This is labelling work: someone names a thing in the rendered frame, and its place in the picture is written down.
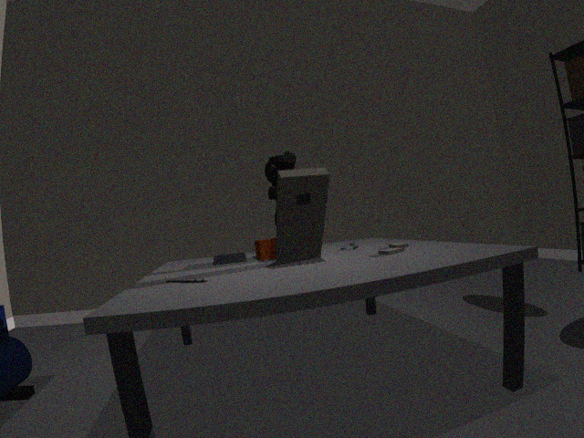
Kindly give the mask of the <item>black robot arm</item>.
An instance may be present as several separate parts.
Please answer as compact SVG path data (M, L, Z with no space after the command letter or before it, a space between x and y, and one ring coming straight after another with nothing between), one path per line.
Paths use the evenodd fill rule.
M285 151L284 155L269 158L269 162L265 166L265 175L272 183L272 186L277 186L277 170L294 169L296 159L297 157L293 153L290 153L290 151ZM271 165L275 165L276 167L271 167Z

